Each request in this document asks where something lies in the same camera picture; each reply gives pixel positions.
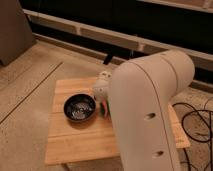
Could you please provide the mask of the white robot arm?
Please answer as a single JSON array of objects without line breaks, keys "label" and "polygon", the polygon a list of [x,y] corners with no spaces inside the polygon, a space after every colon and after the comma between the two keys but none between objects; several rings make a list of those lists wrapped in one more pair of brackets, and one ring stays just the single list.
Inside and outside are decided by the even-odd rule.
[{"label": "white robot arm", "polygon": [[192,59],[168,50],[103,71],[93,85],[109,103],[124,171],[181,171],[168,105],[193,80]]}]

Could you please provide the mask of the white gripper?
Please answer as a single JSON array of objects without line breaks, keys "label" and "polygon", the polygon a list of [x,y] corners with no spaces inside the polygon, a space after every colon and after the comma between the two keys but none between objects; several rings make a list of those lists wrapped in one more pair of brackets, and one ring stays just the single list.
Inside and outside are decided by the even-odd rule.
[{"label": "white gripper", "polygon": [[95,99],[103,105],[107,105],[108,87],[112,74],[108,71],[99,73],[97,80],[92,86]]}]

